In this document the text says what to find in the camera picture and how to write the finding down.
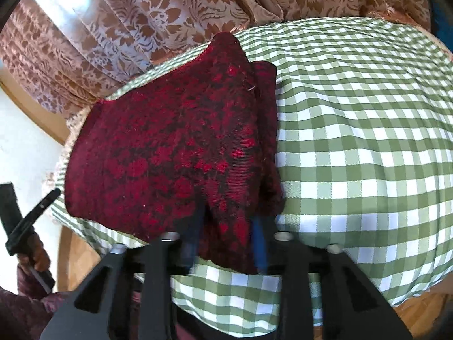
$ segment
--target floral curtain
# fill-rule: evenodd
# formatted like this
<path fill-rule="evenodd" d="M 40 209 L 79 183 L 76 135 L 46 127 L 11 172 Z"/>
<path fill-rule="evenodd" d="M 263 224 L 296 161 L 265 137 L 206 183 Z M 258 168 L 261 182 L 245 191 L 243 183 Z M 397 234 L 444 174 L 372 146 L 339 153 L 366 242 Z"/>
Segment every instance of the floral curtain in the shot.
<path fill-rule="evenodd" d="M 0 59 L 68 117 L 219 31 L 321 16 L 430 29 L 427 0 L 22 0 L 0 34 Z"/>

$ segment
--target gingham bed sheet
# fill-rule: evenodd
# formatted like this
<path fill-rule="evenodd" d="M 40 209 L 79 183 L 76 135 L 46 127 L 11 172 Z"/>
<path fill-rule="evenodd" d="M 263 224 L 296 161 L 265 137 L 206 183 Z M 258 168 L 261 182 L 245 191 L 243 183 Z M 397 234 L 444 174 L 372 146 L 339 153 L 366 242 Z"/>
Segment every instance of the gingham bed sheet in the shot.
<path fill-rule="evenodd" d="M 278 68 L 278 154 L 286 205 L 282 230 L 310 245 L 345 246 L 391 305 L 452 270 L 453 65 L 418 30 L 368 18 L 306 19 L 236 35 L 250 61 Z M 192 60 L 206 45 L 168 60 L 114 93 L 116 99 Z M 64 205 L 54 216 L 100 254 L 143 243 Z M 278 277 L 246 276 L 198 259 L 172 278 L 173 301 L 236 337 L 276 328 Z M 310 284 L 313 321 L 320 289 Z"/>

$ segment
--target hand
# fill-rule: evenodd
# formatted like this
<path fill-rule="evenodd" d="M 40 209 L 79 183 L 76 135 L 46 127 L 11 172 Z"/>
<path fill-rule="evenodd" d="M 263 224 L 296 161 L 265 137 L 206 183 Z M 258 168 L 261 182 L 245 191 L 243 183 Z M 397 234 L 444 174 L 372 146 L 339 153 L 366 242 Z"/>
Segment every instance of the hand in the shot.
<path fill-rule="evenodd" d="M 28 244 L 32 249 L 33 253 L 33 261 L 35 261 L 35 270 L 38 272 L 47 271 L 50 267 L 50 258 L 47 255 L 46 250 L 44 249 L 44 244 L 39 239 L 37 233 L 33 233 L 29 239 Z M 23 272 L 30 275 L 29 270 L 29 257 L 26 254 L 19 253 L 17 255 L 17 259 L 19 260 L 19 265 L 22 268 Z"/>

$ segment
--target metal bolt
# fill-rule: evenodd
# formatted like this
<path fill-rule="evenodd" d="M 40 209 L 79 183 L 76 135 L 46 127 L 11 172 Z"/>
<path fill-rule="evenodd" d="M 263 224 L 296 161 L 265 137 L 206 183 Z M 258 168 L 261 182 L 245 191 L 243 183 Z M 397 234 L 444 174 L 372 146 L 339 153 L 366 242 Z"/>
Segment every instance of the metal bolt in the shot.
<path fill-rule="evenodd" d="M 123 254 L 127 250 L 127 247 L 124 244 L 115 244 L 112 249 L 110 250 L 110 253 L 113 254 Z"/>
<path fill-rule="evenodd" d="M 180 235 L 176 233 L 175 231 L 170 231 L 169 233 L 163 233 L 160 236 L 160 240 L 163 242 L 174 242 L 175 240 L 178 240 L 180 238 Z"/>
<path fill-rule="evenodd" d="M 340 254 L 343 252 L 343 247 L 339 244 L 329 244 L 326 249 L 331 254 Z"/>
<path fill-rule="evenodd" d="M 289 240 L 293 240 L 293 234 L 287 232 L 287 231 L 279 231 L 278 233 L 275 233 L 273 235 L 273 238 L 275 240 L 278 240 L 279 242 L 287 242 Z"/>

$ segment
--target folded red fabric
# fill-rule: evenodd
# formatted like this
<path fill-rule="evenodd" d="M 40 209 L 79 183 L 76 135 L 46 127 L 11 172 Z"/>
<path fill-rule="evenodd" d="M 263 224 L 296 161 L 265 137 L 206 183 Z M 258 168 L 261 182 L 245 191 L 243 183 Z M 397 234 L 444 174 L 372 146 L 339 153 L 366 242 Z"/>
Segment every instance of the folded red fabric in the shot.
<path fill-rule="evenodd" d="M 65 180 L 67 211 L 144 241 L 207 204 L 199 255 L 254 273 L 250 218 L 283 208 L 276 67 L 219 33 L 193 61 L 94 105 Z"/>

